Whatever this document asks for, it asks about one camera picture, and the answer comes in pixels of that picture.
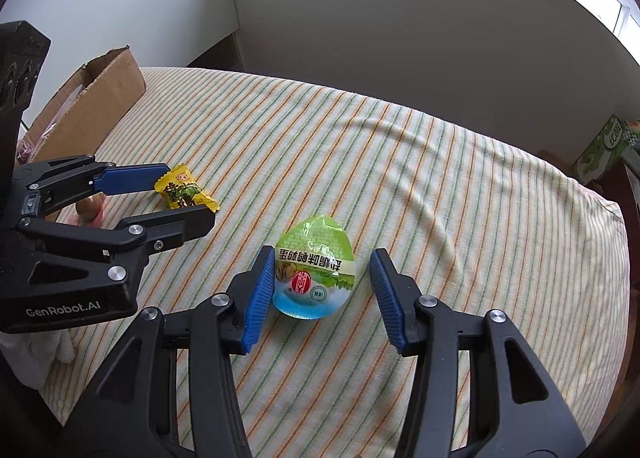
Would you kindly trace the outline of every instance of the white towel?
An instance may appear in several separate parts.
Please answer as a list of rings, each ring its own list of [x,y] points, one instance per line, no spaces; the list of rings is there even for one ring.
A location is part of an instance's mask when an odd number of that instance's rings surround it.
[[[44,385],[53,359],[71,362],[76,354],[68,330],[0,332],[0,351],[18,380],[34,390]]]

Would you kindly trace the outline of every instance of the striped tablecloth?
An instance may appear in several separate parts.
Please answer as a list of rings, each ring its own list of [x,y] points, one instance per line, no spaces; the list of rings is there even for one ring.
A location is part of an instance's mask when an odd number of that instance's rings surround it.
[[[152,256],[141,308],[193,307],[311,215],[331,215],[354,247],[356,285],[340,311],[311,322],[271,307],[259,344],[232,359],[254,456],[393,455],[415,360],[388,344],[367,275],[377,247],[456,310],[505,310],[593,437],[626,338],[628,252],[615,203],[526,152],[389,102],[242,73],[143,73],[145,95],[97,158],[184,162],[222,208],[209,236]],[[104,226],[164,207],[153,192],[112,197]],[[41,390],[61,421],[129,322],[72,330],[78,356],[56,363]],[[181,352],[180,437],[191,446],[186,363]],[[464,358],[459,382],[468,385]],[[466,438],[467,391],[455,446]]]

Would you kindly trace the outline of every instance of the red logo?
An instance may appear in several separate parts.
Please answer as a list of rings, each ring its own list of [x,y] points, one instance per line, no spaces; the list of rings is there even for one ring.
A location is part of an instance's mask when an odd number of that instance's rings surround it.
[[[304,270],[300,270],[293,275],[293,279],[291,280],[291,289],[296,294],[304,294],[309,287],[311,286],[311,276],[308,272]]]

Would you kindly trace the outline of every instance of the wall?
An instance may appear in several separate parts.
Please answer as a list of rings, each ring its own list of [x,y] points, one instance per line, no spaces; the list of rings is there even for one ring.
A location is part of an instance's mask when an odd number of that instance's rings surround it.
[[[247,71],[405,104],[572,162],[640,67],[574,0],[236,0]]]
[[[238,27],[233,0],[7,0],[0,22],[19,19],[51,39],[27,124],[79,66],[111,48],[129,44],[140,66],[186,66]]]

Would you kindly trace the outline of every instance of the yellow candy wrapper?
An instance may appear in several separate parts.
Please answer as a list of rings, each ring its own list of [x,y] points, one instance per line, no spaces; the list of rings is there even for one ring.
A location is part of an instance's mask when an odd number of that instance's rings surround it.
[[[164,197],[171,209],[206,205],[213,212],[220,210],[218,202],[201,189],[184,164],[162,176],[154,188]]]

